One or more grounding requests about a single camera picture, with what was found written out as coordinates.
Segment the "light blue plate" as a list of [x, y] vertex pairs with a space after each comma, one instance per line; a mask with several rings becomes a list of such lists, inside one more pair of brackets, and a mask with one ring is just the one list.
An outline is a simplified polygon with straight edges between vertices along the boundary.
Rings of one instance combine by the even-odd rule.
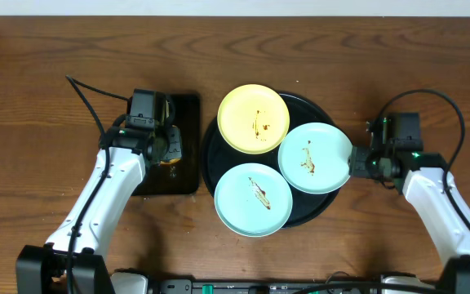
[[233, 232], [264, 237], [288, 221], [293, 195], [278, 171], [260, 163], [243, 163], [221, 176], [214, 203], [219, 218]]
[[350, 139], [337, 127], [305, 123], [286, 135], [277, 162], [292, 187], [307, 194], [327, 194], [349, 180], [352, 149]]

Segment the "yellow plate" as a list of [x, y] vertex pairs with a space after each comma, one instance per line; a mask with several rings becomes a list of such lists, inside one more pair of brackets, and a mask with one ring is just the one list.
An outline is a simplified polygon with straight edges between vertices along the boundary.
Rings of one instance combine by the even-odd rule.
[[278, 92], [259, 84], [246, 84], [231, 90], [217, 113], [221, 136], [244, 154], [264, 154], [286, 137], [290, 113]]

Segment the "light blue plate front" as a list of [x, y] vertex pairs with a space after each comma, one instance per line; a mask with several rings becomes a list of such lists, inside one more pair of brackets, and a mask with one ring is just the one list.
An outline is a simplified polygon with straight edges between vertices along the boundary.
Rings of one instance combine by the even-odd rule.
[[219, 218], [233, 232], [264, 237], [288, 221], [293, 195], [278, 171], [260, 163], [243, 163], [221, 176], [214, 203]]

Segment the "green and yellow sponge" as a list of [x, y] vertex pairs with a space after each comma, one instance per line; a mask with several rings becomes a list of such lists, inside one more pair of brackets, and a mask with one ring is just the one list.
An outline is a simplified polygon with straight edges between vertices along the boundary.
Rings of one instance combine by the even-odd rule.
[[180, 161], [180, 158], [174, 158], [174, 159], [167, 160], [167, 161], [161, 161], [160, 165], [172, 165], [172, 164], [177, 163], [178, 161]]

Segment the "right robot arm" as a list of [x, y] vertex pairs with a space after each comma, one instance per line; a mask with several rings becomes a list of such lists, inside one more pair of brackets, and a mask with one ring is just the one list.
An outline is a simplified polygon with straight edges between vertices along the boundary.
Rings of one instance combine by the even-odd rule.
[[370, 123], [371, 142], [354, 147], [349, 174], [394, 189], [417, 211], [445, 268], [435, 288], [470, 292], [470, 209], [445, 159], [426, 153], [416, 114], [393, 114]]

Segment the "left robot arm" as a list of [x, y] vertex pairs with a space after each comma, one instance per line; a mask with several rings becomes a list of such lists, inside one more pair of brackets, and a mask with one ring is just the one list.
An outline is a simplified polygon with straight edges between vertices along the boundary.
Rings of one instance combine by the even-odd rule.
[[16, 261], [19, 293], [54, 293], [64, 278], [69, 293], [147, 293], [136, 272], [110, 274], [105, 257], [129, 198], [153, 165], [182, 156], [180, 130], [152, 118], [123, 114], [101, 132], [91, 176], [60, 227], [41, 247], [26, 245]]

